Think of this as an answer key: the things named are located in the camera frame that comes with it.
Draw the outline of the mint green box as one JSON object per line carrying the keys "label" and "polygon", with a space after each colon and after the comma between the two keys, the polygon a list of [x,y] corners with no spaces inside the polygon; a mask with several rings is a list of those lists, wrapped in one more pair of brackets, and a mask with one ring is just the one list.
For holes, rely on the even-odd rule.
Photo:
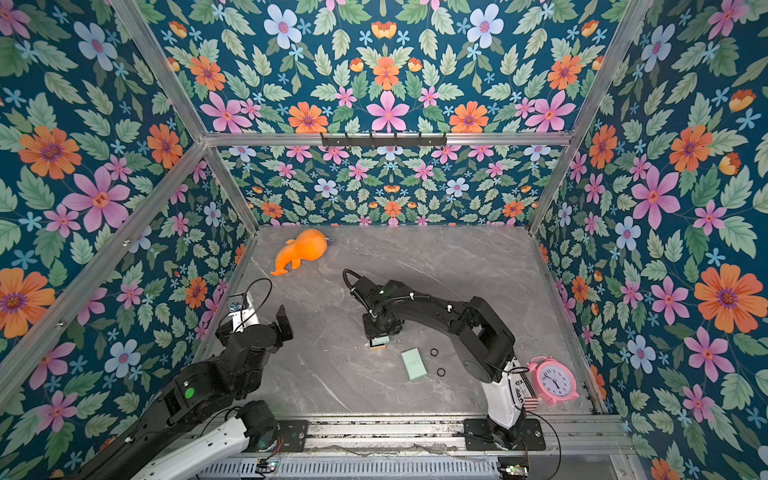
{"label": "mint green box", "polygon": [[369,349],[370,350],[384,349],[389,343],[390,343],[389,336],[375,337],[369,340]]}

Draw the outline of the mint box lid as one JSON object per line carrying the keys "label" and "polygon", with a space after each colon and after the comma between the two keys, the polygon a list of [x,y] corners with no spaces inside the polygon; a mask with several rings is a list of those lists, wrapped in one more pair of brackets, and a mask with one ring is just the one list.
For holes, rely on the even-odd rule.
{"label": "mint box lid", "polygon": [[401,353],[408,379],[414,381],[428,375],[418,348],[412,348]]}

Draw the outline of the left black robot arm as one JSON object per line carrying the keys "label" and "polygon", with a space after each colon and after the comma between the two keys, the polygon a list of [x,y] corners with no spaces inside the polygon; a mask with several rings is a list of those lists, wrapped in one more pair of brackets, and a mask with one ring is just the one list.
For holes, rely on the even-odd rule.
{"label": "left black robot arm", "polygon": [[271,355],[293,339],[286,308],[261,323],[232,315],[215,330],[223,350],[190,364],[164,386],[140,418],[70,479],[131,479],[182,435],[243,400],[261,385]]}

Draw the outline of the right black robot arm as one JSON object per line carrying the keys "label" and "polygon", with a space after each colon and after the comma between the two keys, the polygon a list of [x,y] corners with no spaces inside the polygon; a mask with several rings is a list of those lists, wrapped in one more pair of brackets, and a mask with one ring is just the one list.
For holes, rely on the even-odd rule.
{"label": "right black robot arm", "polygon": [[490,429],[485,440],[507,450],[516,446],[526,413],[514,377],[523,369],[515,364],[514,335],[486,300],[442,299],[396,280],[377,285],[349,269],[342,277],[365,309],[362,321],[368,339],[397,335],[407,321],[445,334],[465,370],[482,383]]}

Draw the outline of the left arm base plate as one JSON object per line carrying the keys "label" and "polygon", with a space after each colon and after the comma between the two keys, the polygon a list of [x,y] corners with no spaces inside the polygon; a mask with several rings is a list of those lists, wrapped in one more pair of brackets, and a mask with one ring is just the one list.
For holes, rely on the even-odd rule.
{"label": "left arm base plate", "polygon": [[278,420],[277,437],[281,453],[301,453],[308,439],[309,422],[304,419]]}

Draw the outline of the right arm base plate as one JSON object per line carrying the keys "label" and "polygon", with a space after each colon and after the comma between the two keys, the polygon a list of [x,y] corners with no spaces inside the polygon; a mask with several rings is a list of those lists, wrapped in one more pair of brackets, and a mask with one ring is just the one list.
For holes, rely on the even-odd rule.
{"label": "right arm base plate", "polygon": [[547,449],[541,423],[525,419],[509,434],[488,419],[464,419],[458,434],[468,451],[544,451]]}

